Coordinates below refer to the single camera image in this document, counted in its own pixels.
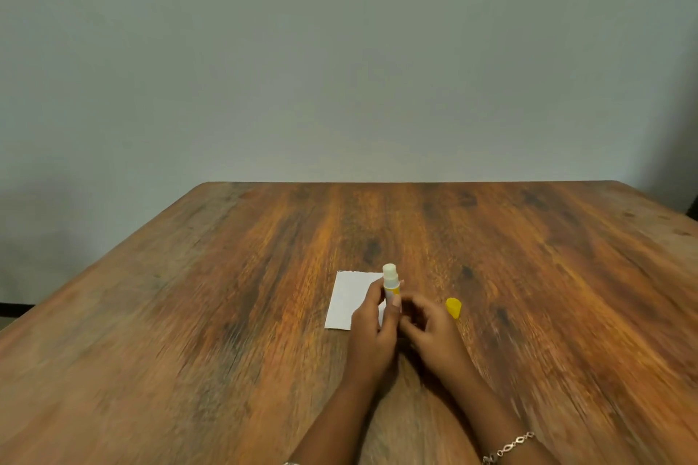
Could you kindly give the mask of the person's right forearm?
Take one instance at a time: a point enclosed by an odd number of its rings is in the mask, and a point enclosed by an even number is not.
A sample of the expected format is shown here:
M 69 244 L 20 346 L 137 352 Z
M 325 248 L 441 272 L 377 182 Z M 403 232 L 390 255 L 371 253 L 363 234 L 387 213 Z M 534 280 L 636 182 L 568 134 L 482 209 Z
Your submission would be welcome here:
M 443 386 L 472 427 L 482 465 L 560 465 L 478 372 L 471 381 Z

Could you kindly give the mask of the person's right hand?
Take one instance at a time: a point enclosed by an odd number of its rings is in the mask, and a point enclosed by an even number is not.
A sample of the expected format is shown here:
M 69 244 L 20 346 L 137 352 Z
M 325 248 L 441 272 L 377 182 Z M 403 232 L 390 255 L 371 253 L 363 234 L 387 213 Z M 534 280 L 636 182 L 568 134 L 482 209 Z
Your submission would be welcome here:
M 460 381 L 471 381 L 477 376 L 476 368 L 470 359 L 456 320 L 445 308 L 445 327 L 441 336 L 424 342 L 410 342 L 426 367 L 444 385 Z

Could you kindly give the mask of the yellow white glue stick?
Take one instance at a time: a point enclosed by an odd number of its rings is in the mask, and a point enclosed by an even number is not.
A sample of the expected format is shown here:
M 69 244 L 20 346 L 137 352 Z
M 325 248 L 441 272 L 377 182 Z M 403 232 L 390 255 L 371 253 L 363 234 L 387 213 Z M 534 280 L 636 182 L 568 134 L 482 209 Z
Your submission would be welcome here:
M 397 273 L 397 266 L 388 263 L 382 267 L 382 289 L 385 295 L 385 306 L 391 304 L 394 297 L 401 294 L 401 280 Z

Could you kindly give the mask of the person's left hand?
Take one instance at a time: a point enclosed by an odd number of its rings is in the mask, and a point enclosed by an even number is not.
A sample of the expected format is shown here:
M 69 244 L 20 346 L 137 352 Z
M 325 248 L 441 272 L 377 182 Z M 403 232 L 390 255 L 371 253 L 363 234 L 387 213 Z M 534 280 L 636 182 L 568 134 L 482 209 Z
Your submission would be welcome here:
M 381 279 L 370 285 L 364 301 L 352 315 L 344 382 L 376 387 L 394 359 L 397 341 L 382 342 L 379 305 L 384 301 Z

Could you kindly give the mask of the white paper sheet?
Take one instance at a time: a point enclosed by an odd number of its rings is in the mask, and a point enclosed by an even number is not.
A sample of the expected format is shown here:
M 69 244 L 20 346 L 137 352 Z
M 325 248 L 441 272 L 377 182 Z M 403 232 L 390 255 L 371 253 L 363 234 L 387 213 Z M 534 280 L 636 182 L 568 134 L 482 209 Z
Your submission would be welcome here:
M 329 301 L 325 329 L 350 330 L 354 311 L 364 301 L 370 285 L 381 279 L 381 272 L 338 271 Z

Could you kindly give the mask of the person's left forearm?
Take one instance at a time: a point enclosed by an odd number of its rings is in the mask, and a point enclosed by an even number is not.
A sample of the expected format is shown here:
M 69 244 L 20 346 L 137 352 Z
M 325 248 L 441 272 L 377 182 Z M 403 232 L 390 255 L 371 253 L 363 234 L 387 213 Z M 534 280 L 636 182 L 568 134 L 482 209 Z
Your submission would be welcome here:
M 379 397 L 390 387 L 391 369 L 377 378 L 345 374 L 284 465 L 355 465 Z

